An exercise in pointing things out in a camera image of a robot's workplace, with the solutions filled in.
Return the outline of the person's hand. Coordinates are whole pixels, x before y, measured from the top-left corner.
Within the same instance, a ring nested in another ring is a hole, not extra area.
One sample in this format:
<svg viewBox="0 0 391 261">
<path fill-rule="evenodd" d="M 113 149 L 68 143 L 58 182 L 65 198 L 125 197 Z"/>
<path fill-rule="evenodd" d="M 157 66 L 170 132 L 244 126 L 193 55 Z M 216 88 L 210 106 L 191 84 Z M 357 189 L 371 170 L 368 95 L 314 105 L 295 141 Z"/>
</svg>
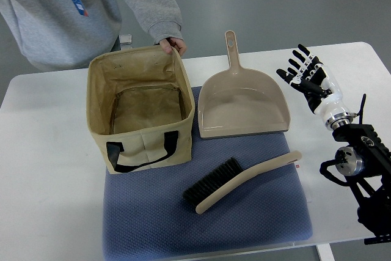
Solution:
<svg viewBox="0 0 391 261">
<path fill-rule="evenodd" d="M 184 40 L 174 37 L 160 40 L 159 45 L 165 53 L 171 54 L 173 49 L 175 49 L 180 56 L 183 56 L 188 49 Z"/>
</svg>

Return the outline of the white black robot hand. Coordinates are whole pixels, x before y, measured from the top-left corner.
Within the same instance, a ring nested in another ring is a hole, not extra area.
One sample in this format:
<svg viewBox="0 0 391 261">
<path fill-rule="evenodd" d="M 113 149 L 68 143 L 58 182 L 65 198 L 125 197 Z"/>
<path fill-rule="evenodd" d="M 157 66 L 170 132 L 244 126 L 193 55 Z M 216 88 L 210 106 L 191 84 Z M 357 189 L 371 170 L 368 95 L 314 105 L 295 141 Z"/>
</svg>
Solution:
<svg viewBox="0 0 391 261">
<path fill-rule="evenodd" d="M 286 70 L 279 68 L 276 73 L 304 95 L 311 112 L 316 114 L 327 98 L 335 98 L 342 93 L 326 66 L 307 47 L 299 44 L 293 55 L 295 59 L 288 60 L 291 66 Z"/>
</svg>

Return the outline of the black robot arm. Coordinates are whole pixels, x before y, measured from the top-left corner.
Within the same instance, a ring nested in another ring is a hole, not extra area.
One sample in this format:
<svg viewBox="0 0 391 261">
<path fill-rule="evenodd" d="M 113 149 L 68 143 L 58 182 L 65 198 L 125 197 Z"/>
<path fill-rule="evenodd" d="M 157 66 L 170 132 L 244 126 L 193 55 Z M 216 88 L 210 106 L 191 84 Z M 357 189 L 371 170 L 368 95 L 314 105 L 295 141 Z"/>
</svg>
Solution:
<svg viewBox="0 0 391 261">
<path fill-rule="evenodd" d="M 365 244 L 390 242 L 390 150 L 370 124 L 352 123 L 349 115 L 329 119 L 340 147 L 333 160 L 321 163 L 320 174 L 350 188 L 359 205 L 358 222 L 374 234 Z"/>
</svg>

